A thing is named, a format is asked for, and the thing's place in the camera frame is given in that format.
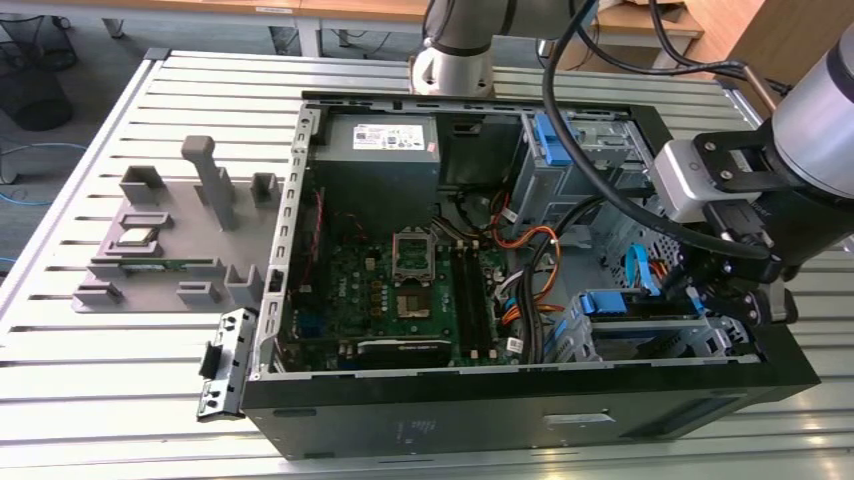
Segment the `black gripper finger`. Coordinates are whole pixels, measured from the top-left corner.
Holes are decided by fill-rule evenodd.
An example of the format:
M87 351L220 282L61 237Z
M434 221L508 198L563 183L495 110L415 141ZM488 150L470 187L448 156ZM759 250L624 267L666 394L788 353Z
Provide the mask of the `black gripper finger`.
M792 324L799 313L792 293L776 280L751 288L735 283L706 284L698 287L703 307L716 316L728 317L744 325Z
M662 291L667 297L696 290L704 305L712 300L731 301L758 284L760 260L723 255L695 247L680 247L666 276Z

